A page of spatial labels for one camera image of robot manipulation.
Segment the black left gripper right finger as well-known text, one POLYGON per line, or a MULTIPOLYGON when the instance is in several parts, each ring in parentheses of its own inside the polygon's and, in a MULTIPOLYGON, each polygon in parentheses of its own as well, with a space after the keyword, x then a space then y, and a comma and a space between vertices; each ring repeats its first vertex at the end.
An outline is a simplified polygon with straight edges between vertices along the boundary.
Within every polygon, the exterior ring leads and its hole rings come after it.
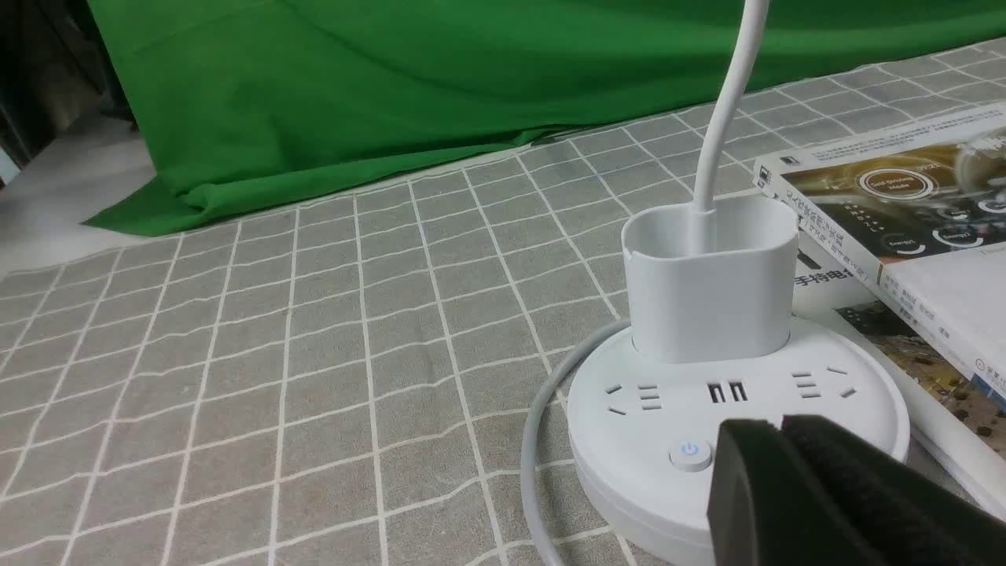
POLYGON ((887 565, 1003 565, 1004 522, 822 416, 784 417, 794 445, 887 565))

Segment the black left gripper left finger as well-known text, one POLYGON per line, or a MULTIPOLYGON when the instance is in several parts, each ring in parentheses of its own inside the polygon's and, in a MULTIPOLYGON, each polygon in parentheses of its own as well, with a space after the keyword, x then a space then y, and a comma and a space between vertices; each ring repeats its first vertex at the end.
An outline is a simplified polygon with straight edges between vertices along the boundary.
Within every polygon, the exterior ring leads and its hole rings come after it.
POLYGON ((718 429, 707 519, 716 565, 873 565, 876 551, 801 451, 823 417, 718 429))

